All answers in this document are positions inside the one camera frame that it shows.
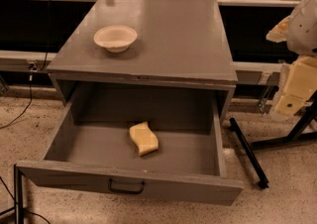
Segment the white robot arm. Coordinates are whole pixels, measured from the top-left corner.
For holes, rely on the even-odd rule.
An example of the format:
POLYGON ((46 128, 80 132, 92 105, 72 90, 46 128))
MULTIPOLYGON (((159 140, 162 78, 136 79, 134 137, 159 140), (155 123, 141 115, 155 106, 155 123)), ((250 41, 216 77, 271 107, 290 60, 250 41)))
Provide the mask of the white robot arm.
POLYGON ((293 116, 317 90, 317 0, 301 0, 291 14, 275 25, 266 39, 286 42, 298 55, 280 71, 278 91, 269 114, 276 120, 293 116))

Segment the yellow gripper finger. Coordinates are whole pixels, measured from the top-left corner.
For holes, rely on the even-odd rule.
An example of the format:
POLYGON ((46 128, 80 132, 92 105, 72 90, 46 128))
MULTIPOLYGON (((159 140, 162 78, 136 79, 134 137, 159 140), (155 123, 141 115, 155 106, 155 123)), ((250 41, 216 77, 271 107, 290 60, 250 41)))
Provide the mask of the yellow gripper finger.
POLYGON ((275 25, 267 34, 266 39, 270 42, 281 43, 286 41, 288 23, 290 17, 287 16, 275 25))
POLYGON ((281 95, 274 106, 274 111, 280 115, 293 116, 305 104, 305 101, 293 95, 281 95))

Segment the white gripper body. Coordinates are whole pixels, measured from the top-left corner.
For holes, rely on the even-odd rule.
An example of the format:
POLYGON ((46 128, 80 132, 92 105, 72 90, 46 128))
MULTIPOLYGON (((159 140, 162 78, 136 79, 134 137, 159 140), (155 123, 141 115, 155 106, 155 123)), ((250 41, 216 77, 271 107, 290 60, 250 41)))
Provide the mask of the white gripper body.
POLYGON ((290 67, 282 90, 282 99, 288 103, 307 101, 317 90, 317 58, 300 56, 290 67))

